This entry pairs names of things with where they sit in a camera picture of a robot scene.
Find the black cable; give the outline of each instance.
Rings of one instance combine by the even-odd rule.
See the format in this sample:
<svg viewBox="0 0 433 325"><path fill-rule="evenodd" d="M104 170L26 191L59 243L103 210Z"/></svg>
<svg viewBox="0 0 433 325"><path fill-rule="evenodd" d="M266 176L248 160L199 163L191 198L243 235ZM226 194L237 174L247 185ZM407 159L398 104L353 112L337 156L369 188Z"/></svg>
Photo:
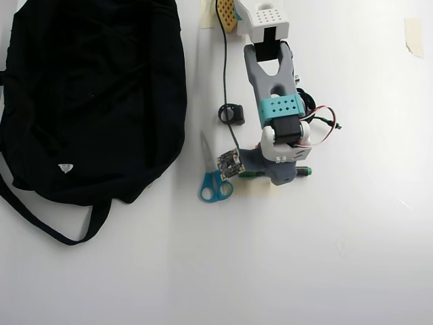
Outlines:
<svg viewBox="0 0 433 325"><path fill-rule="evenodd" d="M297 91L299 93L299 96L302 98L302 100L305 103L306 107L306 115L309 115L313 110L316 109L316 102L314 101L313 97L309 93L307 93L302 88L297 88ZM314 115L306 120L308 123L311 123L311 121L314 119Z"/></svg>
<svg viewBox="0 0 433 325"><path fill-rule="evenodd" d="M226 121L229 120L229 112L227 109L227 82L226 82L226 74L227 74L227 35L225 34L225 29L223 25L223 21L221 20L221 17L219 16L218 11L218 0L215 1L215 12L216 16L218 17L219 26L221 27L221 31L223 32L224 36L224 71L223 71L223 84L224 84L224 111L225 111L225 119ZM231 124L228 124L231 137L233 138L233 141L235 142L236 148L240 150L239 143L237 142L235 133L233 132L233 128L231 127Z"/></svg>
<svg viewBox="0 0 433 325"><path fill-rule="evenodd" d="M314 119L319 120L319 121L322 121L322 122L328 124L330 127L332 127L332 126L334 125L334 122L333 122L333 121L328 120L327 118L324 118L324 117L322 117L322 116L314 116ZM342 128L343 128L343 127L342 127L339 123L336 124L336 129L337 129L337 130L341 130Z"/></svg>

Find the white robot part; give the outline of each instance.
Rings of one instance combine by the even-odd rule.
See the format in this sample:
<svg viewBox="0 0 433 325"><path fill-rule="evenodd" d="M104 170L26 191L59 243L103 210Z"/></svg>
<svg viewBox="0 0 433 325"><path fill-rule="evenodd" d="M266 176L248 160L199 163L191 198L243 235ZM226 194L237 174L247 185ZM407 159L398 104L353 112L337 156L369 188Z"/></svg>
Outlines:
<svg viewBox="0 0 433 325"><path fill-rule="evenodd" d="M237 33L249 35L251 42L263 43L265 29L276 28L275 40L287 39L289 20L280 0L234 0L238 22Z"/></svg>
<svg viewBox="0 0 433 325"><path fill-rule="evenodd" d="M302 138L300 144L309 146L311 129L307 122L301 122ZM275 144L275 133L272 127L268 126L263 129L262 147L263 156L270 161L279 163L294 163L299 160L305 160L311 152L311 148L292 148L288 144Z"/></svg>

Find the black backpack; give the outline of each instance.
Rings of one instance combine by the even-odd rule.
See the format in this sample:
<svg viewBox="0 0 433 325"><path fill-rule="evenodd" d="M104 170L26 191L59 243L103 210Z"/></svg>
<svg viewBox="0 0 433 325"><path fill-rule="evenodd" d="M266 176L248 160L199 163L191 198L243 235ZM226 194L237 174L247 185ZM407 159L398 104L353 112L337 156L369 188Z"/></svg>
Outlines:
<svg viewBox="0 0 433 325"><path fill-rule="evenodd" d="M14 16L0 151L13 185L93 206L71 240L36 218L0 176L0 195L67 245L99 231L117 198L132 203L185 138L185 59L175 0L28 0Z"/></svg>

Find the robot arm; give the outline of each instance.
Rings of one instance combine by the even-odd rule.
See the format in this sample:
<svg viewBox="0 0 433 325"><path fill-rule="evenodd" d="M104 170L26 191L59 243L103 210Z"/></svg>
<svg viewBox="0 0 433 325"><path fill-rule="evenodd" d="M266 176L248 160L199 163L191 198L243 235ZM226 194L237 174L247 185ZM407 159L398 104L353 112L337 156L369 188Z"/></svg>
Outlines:
<svg viewBox="0 0 433 325"><path fill-rule="evenodd" d="M311 148L310 127L300 122L305 116L304 103L296 90L293 54L287 39L289 21L280 0L235 0L238 34L249 35L253 45L245 47L248 78L256 96L263 129L260 145L254 150L241 150L247 171L261 172L275 185L293 181L296 162L304 160ZM259 62L278 59L279 72L269 76Z"/></svg>

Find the scissors blade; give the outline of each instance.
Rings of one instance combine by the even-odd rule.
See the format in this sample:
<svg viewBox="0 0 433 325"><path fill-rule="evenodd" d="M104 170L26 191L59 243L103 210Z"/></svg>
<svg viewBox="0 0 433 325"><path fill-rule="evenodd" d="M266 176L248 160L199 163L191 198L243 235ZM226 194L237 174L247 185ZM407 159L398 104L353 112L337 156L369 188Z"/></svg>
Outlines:
<svg viewBox="0 0 433 325"><path fill-rule="evenodd" d="M200 140L202 143L204 163L206 164L206 172L212 173L213 171L216 171L217 166L215 165L214 157L210 151L208 140L206 139L203 131L200 132Z"/></svg>

